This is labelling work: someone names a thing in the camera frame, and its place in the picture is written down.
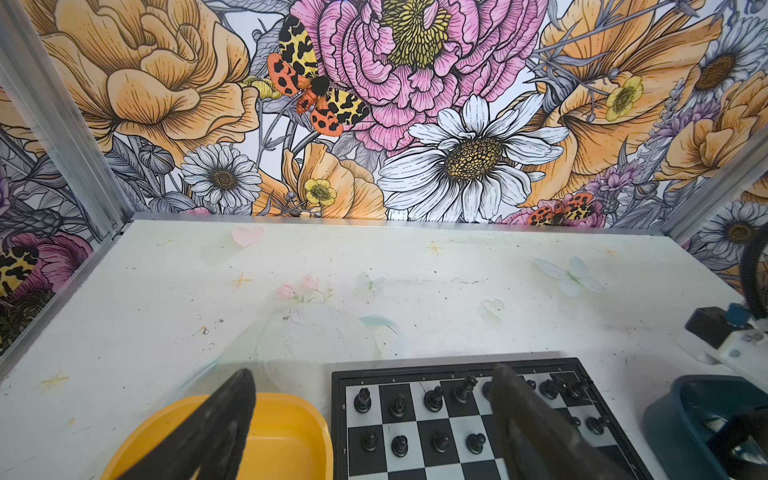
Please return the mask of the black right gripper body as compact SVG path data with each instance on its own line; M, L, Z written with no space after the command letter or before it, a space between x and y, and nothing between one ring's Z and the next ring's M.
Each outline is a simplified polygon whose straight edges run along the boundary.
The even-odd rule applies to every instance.
M677 335L677 345L699 362L725 365L767 389L767 320L753 321L741 304L696 309Z

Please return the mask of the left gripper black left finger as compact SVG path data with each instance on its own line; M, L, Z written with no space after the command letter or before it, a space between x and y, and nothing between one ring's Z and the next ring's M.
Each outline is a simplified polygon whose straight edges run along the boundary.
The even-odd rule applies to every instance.
M235 479L256 403L253 374L242 368L120 477Z

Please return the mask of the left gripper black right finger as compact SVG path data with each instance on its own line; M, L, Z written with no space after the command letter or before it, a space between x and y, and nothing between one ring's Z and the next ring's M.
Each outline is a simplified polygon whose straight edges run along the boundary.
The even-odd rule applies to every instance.
M490 403L511 479L627 479L509 366L493 370Z

